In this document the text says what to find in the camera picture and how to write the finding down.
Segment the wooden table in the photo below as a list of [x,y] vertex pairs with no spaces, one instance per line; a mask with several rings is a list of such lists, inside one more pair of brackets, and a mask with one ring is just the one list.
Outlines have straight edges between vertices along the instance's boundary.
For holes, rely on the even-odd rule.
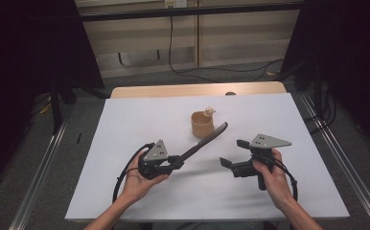
[[285,86],[279,81],[229,82],[116,87],[112,90],[110,98],[224,96],[229,91],[235,92],[237,95],[287,92]]

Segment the black stand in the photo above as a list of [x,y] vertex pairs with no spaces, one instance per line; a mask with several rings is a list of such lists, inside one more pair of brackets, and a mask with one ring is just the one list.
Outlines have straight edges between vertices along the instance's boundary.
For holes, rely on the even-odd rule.
[[73,81],[67,76],[52,78],[50,84],[50,96],[54,120],[54,134],[58,132],[62,124],[59,99],[63,99],[66,104],[73,104],[77,100],[77,97],[73,92],[73,86]]

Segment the black comb with handle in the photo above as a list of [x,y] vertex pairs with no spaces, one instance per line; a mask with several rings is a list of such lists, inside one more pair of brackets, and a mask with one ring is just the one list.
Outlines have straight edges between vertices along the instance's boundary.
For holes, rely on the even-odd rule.
[[201,139],[195,146],[188,149],[185,153],[180,155],[176,160],[173,161],[173,165],[179,169],[182,167],[184,162],[199,151],[202,147],[206,146],[208,143],[220,136],[228,127],[228,123],[224,122],[222,125],[217,127],[212,133]]

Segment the person's right hand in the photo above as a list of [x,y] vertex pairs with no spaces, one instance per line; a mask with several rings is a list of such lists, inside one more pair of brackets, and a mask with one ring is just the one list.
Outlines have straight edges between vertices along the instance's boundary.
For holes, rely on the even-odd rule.
[[267,192],[274,206],[283,214],[286,214],[292,207],[294,198],[290,192],[285,173],[276,166],[270,171],[266,165],[257,161],[253,162],[252,165],[263,175]]

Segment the tan cup with small figure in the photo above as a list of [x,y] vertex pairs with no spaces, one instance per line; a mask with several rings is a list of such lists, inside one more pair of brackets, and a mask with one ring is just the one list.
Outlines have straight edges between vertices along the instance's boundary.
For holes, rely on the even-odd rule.
[[203,111],[196,111],[191,115],[192,132],[196,138],[204,138],[213,132],[215,112],[213,107],[207,107]]

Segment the person's left hand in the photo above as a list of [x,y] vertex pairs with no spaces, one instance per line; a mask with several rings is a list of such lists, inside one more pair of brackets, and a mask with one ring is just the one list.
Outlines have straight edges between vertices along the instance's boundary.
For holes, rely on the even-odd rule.
[[130,164],[126,174],[124,189],[119,198],[127,200],[130,204],[142,199],[154,185],[168,178],[166,174],[159,175],[151,180],[146,179],[138,172],[138,160],[143,155],[141,151]]

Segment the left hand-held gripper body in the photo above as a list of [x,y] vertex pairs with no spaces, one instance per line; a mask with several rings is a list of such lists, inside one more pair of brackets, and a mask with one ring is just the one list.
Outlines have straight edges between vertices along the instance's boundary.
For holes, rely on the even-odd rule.
[[148,180],[159,176],[159,168],[169,159],[168,151],[162,139],[152,143],[138,160],[138,172]]

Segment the dark curtain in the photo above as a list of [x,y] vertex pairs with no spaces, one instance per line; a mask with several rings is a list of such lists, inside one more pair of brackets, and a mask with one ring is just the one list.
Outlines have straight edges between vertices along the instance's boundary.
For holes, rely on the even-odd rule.
[[297,64],[305,87],[318,67],[322,79],[370,136],[370,0],[302,0],[282,65]]
[[104,86],[79,16],[76,0],[0,0],[0,172],[37,95]]

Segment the white wall socket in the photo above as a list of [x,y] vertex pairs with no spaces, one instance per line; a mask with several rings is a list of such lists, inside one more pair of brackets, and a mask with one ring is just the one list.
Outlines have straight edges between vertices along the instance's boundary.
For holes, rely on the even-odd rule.
[[187,8],[188,1],[187,0],[164,0],[165,8],[172,9],[172,8]]

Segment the black horizontal bar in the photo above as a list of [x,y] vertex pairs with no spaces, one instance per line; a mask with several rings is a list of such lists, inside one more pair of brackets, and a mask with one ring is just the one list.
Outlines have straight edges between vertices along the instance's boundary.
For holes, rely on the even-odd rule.
[[143,11],[82,13],[79,16],[79,19],[83,22],[93,22],[108,20],[223,14],[223,13],[292,11],[292,10],[301,10],[304,7],[305,3],[303,1],[299,1],[286,3],[236,5],[236,6],[192,7],[170,10],[159,9]]

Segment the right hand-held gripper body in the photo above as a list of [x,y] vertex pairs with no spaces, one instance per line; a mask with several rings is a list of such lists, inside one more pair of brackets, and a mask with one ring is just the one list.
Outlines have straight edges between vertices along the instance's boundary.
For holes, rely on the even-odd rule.
[[244,162],[233,163],[234,168],[231,172],[235,177],[256,176],[258,178],[259,189],[265,191],[266,184],[264,177],[252,167],[252,163],[255,161],[263,163],[270,171],[273,170],[274,166],[284,169],[285,166],[274,157],[272,150],[274,148],[288,147],[291,145],[291,142],[264,134],[258,134],[252,141],[248,142],[251,146],[251,149],[248,149],[251,158]]

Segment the white board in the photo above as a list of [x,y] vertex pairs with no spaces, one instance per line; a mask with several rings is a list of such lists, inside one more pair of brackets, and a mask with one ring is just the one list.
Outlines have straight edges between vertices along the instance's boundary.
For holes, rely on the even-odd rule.
[[298,201],[316,219],[346,218],[349,213],[300,113],[288,93],[237,96],[110,99],[106,101],[66,219],[96,218],[112,201],[117,177],[140,147],[162,140],[170,155],[197,143],[191,116],[215,108],[215,126],[226,131],[185,161],[162,183],[132,205],[126,221],[216,221],[282,219],[255,177],[236,178],[221,158],[250,157],[238,147],[259,134],[289,141],[284,164],[297,181]]

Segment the metal rail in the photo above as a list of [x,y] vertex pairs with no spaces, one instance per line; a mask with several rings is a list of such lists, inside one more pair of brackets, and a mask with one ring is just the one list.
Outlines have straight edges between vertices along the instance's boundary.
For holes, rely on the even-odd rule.
[[52,165],[52,161],[58,151],[58,146],[61,143],[62,137],[67,127],[67,123],[70,120],[70,116],[73,109],[74,109],[73,106],[68,106],[62,113],[61,116],[62,121],[60,123],[60,128],[55,134],[52,135],[50,143],[43,155],[43,158],[35,173],[33,181],[29,186],[27,193],[24,195],[24,198],[21,204],[19,205],[16,214],[13,217],[9,230],[25,230],[25,227],[31,216],[31,213],[35,207],[35,203],[44,185],[48,171],[50,170],[50,167]]
[[305,107],[307,108],[307,110],[309,111],[309,113],[313,116],[313,120],[316,124],[316,130],[321,133],[324,141],[326,142],[330,151],[334,155],[339,167],[342,169],[348,182],[350,183],[351,187],[356,193],[362,207],[364,208],[365,212],[370,218],[369,189],[366,187],[362,179],[359,177],[357,171],[355,170],[354,166],[352,165],[349,158],[345,154],[345,151],[343,150],[341,145],[336,140],[330,128],[326,125],[324,121],[322,121],[319,118],[317,112],[314,109],[314,102],[312,101],[310,96],[308,94],[302,94],[300,98]]

